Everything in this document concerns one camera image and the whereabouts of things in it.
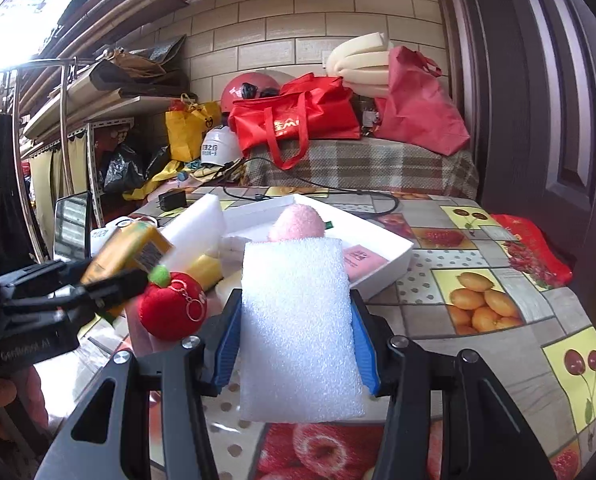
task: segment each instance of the metal screw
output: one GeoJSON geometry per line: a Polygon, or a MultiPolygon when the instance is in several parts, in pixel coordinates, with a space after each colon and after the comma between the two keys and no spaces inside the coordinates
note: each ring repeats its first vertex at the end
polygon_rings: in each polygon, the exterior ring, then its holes
{"type": "Polygon", "coordinates": [[[389,340],[389,344],[393,348],[407,348],[409,346],[409,339],[403,335],[395,335],[389,340]]]}
{"type": "Polygon", "coordinates": [[[462,351],[462,360],[466,363],[475,363],[478,359],[480,359],[478,352],[471,350],[470,348],[462,351]]]}
{"type": "Polygon", "coordinates": [[[117,365],[121,365],[126,363],[129,359],[131,359],[131,354],[126,350],[120,350],[113,356],[113,362],[117,365]]]}
{"type": "Polygon", "coordinates": [[[191,349],[200,344],[200,338],[196,335],[190,335],[182,339],[183,348],[191,349]]]}

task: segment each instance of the red tote bag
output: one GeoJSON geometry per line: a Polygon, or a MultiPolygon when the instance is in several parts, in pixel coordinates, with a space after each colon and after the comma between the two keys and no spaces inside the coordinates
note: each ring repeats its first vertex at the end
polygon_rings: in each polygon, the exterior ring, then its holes
{"type": "Polygon", "coordinates": [[[469,142],[462,117],[437,78],[438,65],[406,46],[389,52],[389,97],[376,99],[382,123],[379,139],[415,144],[453,155],[469,142]]]}
{"type": "Polygon", "coordinates": [[[339,77],[306,74],[285,84],[276,97],[234,101],[229,127],[243,152],[267,144],[273,162],[288,170],[306,155],[309,139],[360,138],[350,103],[352,93],[339,77]],[[296,138],[299,152],[282,160],[278,140],[296,138]]]}

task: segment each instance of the red plastic bag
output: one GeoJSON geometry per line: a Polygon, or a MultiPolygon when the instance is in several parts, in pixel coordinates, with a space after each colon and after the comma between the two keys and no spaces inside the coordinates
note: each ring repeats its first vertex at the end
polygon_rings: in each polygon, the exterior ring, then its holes
{"type": "Polygon", "coordinates": [[[491,218],[520,241],[504,242],[514,269],[531,275],[545,288],[565,286],[571,281],[571,269],[552,253],[536,224],[520,216],[491,215],[491,218]]]}
{"type": "Polygon", "coordinates": [[[415,144],[440,155],[453,155],[469,142],[454,103],[436,78],[433,60],[406,46],[389,52],[389,97],[376,99],[382,124],[379,139],[415,144]]]}
{"type": "Polygon", "coordinates": [[[267,144],[273,162],[288,170],[306,155],[309,139],[360,138],[350,103],[352,93],[342,86],[340,77],[306,74],[285,84],[276,97],[234,101],[229,127],[243,152],[267,144]],[[295,138],[299,152],[282,160],[278,140],[295,138]]]}

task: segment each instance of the barcode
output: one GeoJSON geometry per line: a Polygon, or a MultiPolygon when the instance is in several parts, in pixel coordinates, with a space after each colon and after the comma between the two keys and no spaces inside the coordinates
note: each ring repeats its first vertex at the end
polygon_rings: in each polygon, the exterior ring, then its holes
{"type": "Polygon", "coordinates": [[[158,265],[161,258],[162,253],[156,247],[155,243],[147,242],[142,248],[142,251],[136,255],[135,260],[140,269],[151,272],[153,267],[158,265]]]}

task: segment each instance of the black plastic bag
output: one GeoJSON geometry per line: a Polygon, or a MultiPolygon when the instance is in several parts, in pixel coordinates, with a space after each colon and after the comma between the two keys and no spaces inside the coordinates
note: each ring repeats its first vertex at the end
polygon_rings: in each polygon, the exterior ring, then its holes
{"type": "Polygon", "coordinates": [[[160,171],[164,170],[165,166],[171,160],[171,148],[169,146],[163,146],[158,148],[156,152],[151,156],[151,161],[146,165],[145,178],[151,180],[160,171]]]}
{"type": "Polygon", "coordinates": [[[124,193],[144,186],[145,182],[142,156],[121,142],[111,155],[102,189],[105,193],[124,193]]]}

